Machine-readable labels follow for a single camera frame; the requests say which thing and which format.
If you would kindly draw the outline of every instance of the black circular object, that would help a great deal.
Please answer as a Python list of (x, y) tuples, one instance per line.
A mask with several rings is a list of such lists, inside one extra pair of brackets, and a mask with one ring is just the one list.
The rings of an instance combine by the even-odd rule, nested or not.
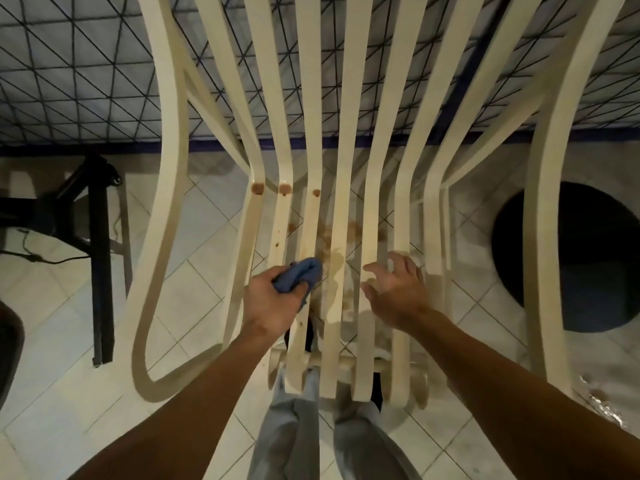
[[(500, 210), (491, 236), (500, 280), (521, 306), (523, 206), (522, 191)], [(640, 221), (619, 201), (588, 185), (560, 184), (558, 254), (565, 330), (612, 330), (640, 312), (639, 244)]]

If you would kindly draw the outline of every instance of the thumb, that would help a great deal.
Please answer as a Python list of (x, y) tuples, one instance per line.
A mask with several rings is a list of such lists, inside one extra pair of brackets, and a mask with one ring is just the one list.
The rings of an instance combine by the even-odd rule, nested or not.
[(302, 298), (305, 297), (305, 293), (307, 292), (308, 288), (309, 288), (308, 282), (303, 281), (298, 286), (293, 288), (293, 291), (291, 293), (293, 294), (293, 296), (298, 298), (298, 300), (302, 301)]
[(361, 283), (360, 288), (364, 293), (364, 296), (369, 300), (369, 302), (373, 302), (378, 297), (378, 291), (370, 283)]

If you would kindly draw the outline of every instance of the right hand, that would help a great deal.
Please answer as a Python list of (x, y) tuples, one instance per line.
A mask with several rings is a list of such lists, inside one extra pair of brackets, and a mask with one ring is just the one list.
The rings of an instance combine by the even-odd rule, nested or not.
[(360, 284), (371, 303), (371, 310), (389, 326), (413, 334), (416, 327), (431, 311), (422, 272), (410, 257), (395, 251), (388, 258), (394, 264), (393, 272), (377, 262), (364, 265), (365, 271), (376, 275), (376, 284)]

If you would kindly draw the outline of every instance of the finger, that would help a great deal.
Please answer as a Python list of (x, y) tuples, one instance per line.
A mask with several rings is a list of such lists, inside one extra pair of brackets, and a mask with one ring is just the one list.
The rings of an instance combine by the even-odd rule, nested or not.
[(303, 281), (298, 286), (293, 288), (293, 291), (291, 292), (291, 294), (296, 298), (298, 298), (298, 301), (302, 301), (302, 298), (305, 297), (305, 294), (307, 293), (308, 288), (309, 288), (308, 282)]
[(360, 283), (360, 288), (362, 289), (364, 296), (372, 302), (375, 298), (378, 297), (378, 292), (370, 283)]
[(377, 262), (370, 262), (369, 264), (365, 264), (364, 266), (362, 266), (362, 268), (365, 271), (375, 274), (377, 280), (381, 280), (384, 276), (389, 274), (386, 268), (384, 268), (384, 266), (378, 264)]
[(391, 259), (391, 262), (394, 264), (395, 275), (402, 276), (407, 273), (406, 263), (402, 254), (391, 251), (387, 257)]
[(412, 276), (417, 276), (418, 266), (415, 265), (413, 259), (411, 259), (409, 256), (403, 256), (403, 258), (404, 266), (406, 267), (407, 272)]
[(256, 278), (268, 278), (270, 280), (276, 279), (279, 274), (284, 273), (291, 266), (272, 266), (267, 269), (267, 271), (263, 271), (260, 274), (256, 275)]

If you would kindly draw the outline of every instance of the black cable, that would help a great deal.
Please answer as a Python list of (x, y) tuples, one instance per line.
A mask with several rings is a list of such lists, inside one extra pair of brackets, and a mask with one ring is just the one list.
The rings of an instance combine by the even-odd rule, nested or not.
[(62, 263), (67, 262), (67, 261), (73, 261), (75, 259), (87, 259), (87, 258), (90, 257), (90, 256), (74, 256), (72, 258), (62, 259), (62, 261), (49, 261), (47, 259), (44, 259), (39, 254), (36, 254), (36, 253), (31, 252), (30, 250), (28, 250), (26, 243), (27, 243), (27, 237), (29, 236), (29, 231), (28, 230), (21, 230), (21, 229), (19, 229), (19, 231), (24, 234), (24, 237), (22, 238), (22, 249), (27, 254), (14, 253), (13, 251), (5, 251), (5, 250), (0, 250), (0, 254), (6, 254), (6, 255), (9, 255), (9, 256), (16, 256), (16, 257), (19, 257), (19, 258), (27, 259), (27, 261), (29, 261), (29, 262), (43, 262), (44, 264), (62, 264)]

